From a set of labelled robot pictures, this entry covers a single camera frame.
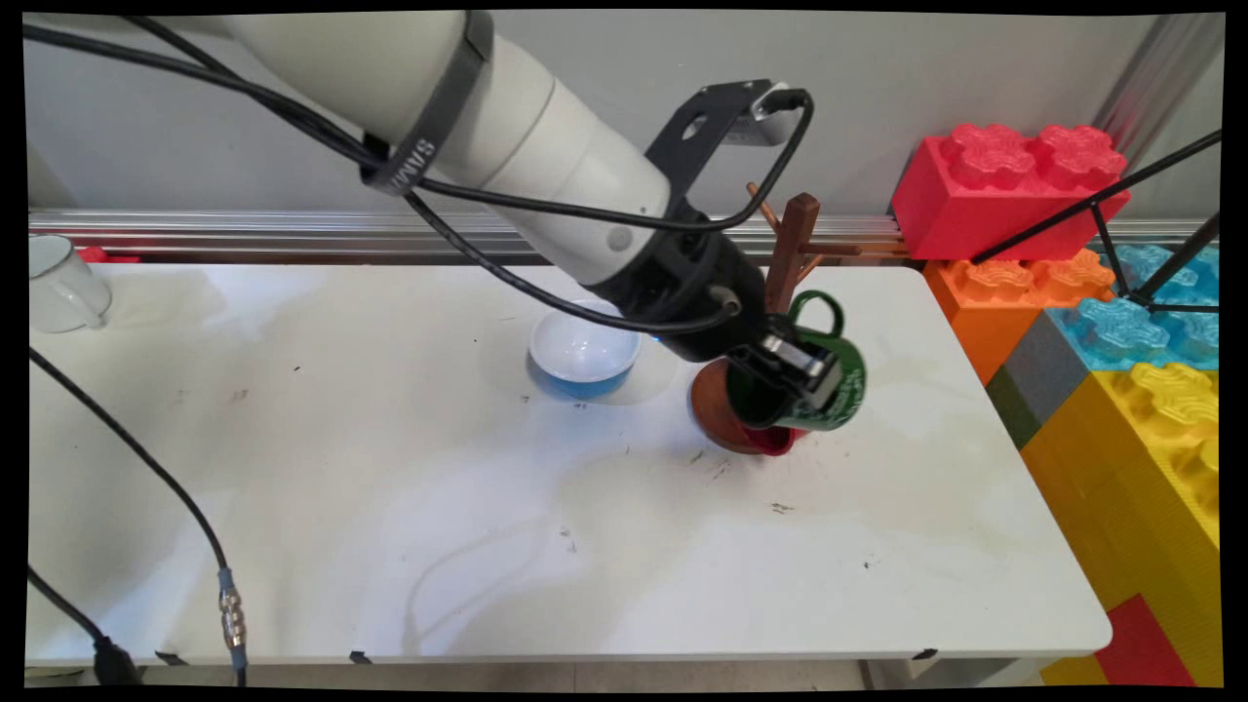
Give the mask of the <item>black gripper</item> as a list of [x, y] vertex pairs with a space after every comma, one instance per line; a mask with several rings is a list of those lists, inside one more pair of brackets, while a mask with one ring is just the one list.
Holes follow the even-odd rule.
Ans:
[[726, 324], [658, 339], [688, 363], [726, 357], [726, 397], [738, 418], [824, 412], [842, 382], [845, 339], [815, 330], [774, 331], [761, 269], [721, 231], [659, 230], [636, 259], [585, 289], [623, 317], [646, 325], [713, 316], [725, 299], [718, 290], [735, 294], [740, 311]]

